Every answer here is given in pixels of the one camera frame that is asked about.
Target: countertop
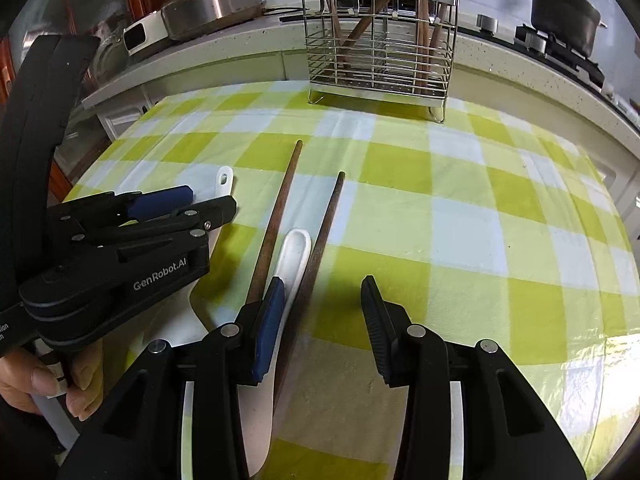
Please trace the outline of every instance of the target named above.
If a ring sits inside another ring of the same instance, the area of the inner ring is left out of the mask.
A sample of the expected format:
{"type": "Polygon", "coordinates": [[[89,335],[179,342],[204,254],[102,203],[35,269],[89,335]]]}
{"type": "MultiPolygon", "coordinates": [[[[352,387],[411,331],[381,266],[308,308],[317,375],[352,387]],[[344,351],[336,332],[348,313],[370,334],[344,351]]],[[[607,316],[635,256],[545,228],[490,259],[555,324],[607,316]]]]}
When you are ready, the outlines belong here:
{"type": "MultiPolygon", "coordinates": [[[[130,67],[82,101],[85,109],[173,73],[268,52],[305,49],[304,24],[266,16],[173,46],[130,67]]],[[[519,84],[545,95],[606,131],[640,158],[640,135],[616,110],[555,70],[503,46],[459,33],[455,65],[519,84]]]]}

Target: stove burner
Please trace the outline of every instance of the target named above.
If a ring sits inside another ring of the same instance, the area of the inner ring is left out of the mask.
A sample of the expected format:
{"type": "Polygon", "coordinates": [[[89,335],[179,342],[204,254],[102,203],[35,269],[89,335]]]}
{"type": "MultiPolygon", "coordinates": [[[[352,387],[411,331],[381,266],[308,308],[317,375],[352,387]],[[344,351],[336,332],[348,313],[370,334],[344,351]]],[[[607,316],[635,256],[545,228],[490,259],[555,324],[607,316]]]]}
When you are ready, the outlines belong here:
{"type": "Polygon", "coordinates": [[[542,40],[546,41],[545,54],[547,56],[560,62],[566,68],[574,72],[579,72],[578,68],[583,69],[589,75],[589,80],[598,88],[602,88],[604,83],[604,74],[598,68],[597,63],[576,54],[573,50],[556,40],[553,35],[543,35],[535,28],[527,27],[527,25],[516,27],[515,41],[522,45],[526,45],[527,34],[535,34],[542,38],[542,40]]]}

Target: table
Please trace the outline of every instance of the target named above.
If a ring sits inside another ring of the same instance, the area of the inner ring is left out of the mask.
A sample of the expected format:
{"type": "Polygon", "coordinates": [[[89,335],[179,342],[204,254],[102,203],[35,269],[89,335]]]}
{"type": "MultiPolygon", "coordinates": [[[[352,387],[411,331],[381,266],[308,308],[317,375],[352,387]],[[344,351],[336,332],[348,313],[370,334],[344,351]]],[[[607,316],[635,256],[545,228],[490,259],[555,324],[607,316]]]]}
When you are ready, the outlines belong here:
{"type": "MultiPolygon", "coordinates": [[[[406,391],[377,374],[359,304],[367,274],[444,339],[497,341],[588,476],[597,474],[638,417],[640,286],[624,227],[584,151],[454,99],[443,125],[404,105],[307,99],[301,81],[167,97],[70,196],[188,184],[201,201],[212,197],[218,168],[232,166],[238,214],[191,296],[211,329],[244,303],[295,142],[305,146],[280,240],[294,226],[315,239],[335,177],[346,172],[258,476],[392,478],[406,391]]],[[[127,342],[128,364],[140,340],[127,342]]],[[[460,478],[456,440],[451,465],[460,478]]]]}

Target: human hand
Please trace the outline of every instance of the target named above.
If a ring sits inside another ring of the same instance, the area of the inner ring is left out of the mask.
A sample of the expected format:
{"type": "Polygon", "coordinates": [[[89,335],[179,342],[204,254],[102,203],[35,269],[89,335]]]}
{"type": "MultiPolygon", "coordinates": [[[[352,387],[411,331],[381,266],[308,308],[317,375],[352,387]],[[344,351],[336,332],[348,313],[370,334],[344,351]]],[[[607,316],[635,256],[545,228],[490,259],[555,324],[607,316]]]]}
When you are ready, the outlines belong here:
{"type": "MultiPolygon", "coordinates": [[[[80,420],[102,402],[102,340],[84,348],[71,363],[74,384],[66,391],[66,406],[80,420]]],[[[14,408],[40,413],[30,394],[53,396],[58,381],[35,355],[17,348],[0,358],[0,395],[14,408]]]]}

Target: silver bolt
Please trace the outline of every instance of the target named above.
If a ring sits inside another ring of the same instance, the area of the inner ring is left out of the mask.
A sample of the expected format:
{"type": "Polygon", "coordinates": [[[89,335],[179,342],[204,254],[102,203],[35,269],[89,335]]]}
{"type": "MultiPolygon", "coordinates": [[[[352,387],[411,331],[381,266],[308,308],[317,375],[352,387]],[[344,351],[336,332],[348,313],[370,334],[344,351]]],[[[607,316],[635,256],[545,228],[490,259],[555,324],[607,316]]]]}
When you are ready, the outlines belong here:
{"type": "Polygon", "coordinates": [[[427,333],[427,329],[422,325],[413,324],[406,328],[406,332],[411,337],[424,337],[427,333]]]}
{"type": "Polygon", "coordinates": [[[240,332],[240,327],[238,325],[236,325],[235,323],[226,324],[225,326],[223,326],[220,329],[220,333],[224,337],[233,337],[233,336],[237,335],[238,332],[240,332]]]}
{"type": "Polygon", "coordinates": [[[146,347],[152,354],[159,354],[160,352],[164,352],[166,348],[166,341],[164,339],[154,339],[149,345],[146,347]]]}
{"type": "Polygon", "coordinates": [[[482,339],[480,348],[488,354],[495,354],[498,351],[498,343],[490,339],[482,339]]]}

